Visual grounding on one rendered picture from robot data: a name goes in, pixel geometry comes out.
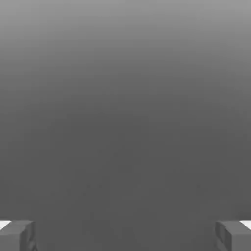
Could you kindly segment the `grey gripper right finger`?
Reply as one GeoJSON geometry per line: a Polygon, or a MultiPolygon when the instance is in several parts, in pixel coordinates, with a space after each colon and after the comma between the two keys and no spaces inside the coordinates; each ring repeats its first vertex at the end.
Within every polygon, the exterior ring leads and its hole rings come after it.
{"type": "Polygon", "coordinates": [[[215,222],[218,251],[251,251],[251,220],[215,222]]]}

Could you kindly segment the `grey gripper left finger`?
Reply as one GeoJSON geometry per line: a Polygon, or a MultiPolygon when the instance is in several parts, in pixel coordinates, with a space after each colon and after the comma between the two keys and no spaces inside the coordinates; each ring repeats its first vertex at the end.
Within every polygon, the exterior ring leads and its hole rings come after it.
{"type": "Polygon", "coordinates": [[[0,220],[0,251],[37,251],[36,222],[0,220]]]}

